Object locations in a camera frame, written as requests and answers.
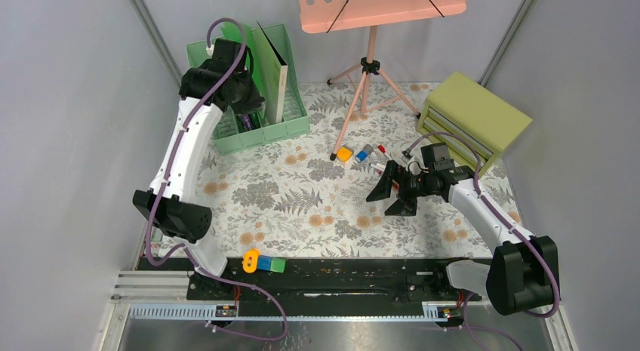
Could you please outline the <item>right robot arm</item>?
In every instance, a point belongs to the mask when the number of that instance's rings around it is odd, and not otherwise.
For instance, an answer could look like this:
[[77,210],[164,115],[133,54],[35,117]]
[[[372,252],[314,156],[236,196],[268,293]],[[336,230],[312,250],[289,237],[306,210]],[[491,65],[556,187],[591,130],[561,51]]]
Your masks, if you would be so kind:
[[387,216],[414,216],[421,197],[440,196],[456,208],[491,249],[489,264],[473,260],[455,260],[432,280],[433,290],[450,300],[462,290],[487,297],[503,316],[534,314],[534,309],[549,306],[544,317],[553,316],[561,295],[558,280],[558,249],[548,236],[534,236],[513,220],[489,196],[477,173],[468,166],[456,166],[444,143],[421,149],[424,167],[413,173],[389,160],[367,202],[391,196],[398,186],[397,199]]

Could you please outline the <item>purple Treehouse book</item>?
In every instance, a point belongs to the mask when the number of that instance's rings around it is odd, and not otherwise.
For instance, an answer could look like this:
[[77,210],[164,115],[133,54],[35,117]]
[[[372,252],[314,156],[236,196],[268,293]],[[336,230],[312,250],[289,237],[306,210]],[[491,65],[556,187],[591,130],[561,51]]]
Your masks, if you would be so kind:
[[238,120],[242,124],[243,131],[252,131],[254,130],[253,122],[251,121],[251,117],[249,115],[240,115]]

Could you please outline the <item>blue grey toy piece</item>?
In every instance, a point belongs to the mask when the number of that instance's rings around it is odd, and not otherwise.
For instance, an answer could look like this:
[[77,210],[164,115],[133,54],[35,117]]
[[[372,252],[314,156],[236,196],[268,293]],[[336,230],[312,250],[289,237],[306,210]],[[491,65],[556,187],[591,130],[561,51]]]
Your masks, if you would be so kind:
[[361,151],[359,151],[356,155],[355,155],[355,160],[358,163],[363,162],[372,152],[374,151],[374,148],[372,147],[372,145],[370,144],[365,144],[362,148]]

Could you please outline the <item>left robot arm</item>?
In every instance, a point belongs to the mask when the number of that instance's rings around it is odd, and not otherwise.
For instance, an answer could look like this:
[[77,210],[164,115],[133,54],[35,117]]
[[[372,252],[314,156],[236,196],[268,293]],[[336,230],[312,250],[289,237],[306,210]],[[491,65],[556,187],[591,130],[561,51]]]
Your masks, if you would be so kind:
[[218,38],[207,53],[201,66],[183,75],[165,157],[149,188],[135,191],[132,202],[147,219],[146,237],[157,229],[173,240],[195,271],[208,276],[205,289],[223,299],[233,292],[234,279],[224,272],[227,258],[210,231],[211,209],[195,203],[195,185],[210,137],[230,106],[248,98],[257,109],[262,100],[245,66],[250,57],[245,45]]

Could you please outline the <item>yellow-green drawer cabinet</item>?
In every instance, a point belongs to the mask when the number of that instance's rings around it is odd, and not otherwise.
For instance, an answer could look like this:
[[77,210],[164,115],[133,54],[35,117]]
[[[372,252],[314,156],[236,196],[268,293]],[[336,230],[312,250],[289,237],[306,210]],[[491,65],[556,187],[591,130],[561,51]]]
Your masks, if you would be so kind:
[[491,169],[532,119],[461,72],[454,72],[427,96],[416,126],[462,137],[479,154],[480,176]]

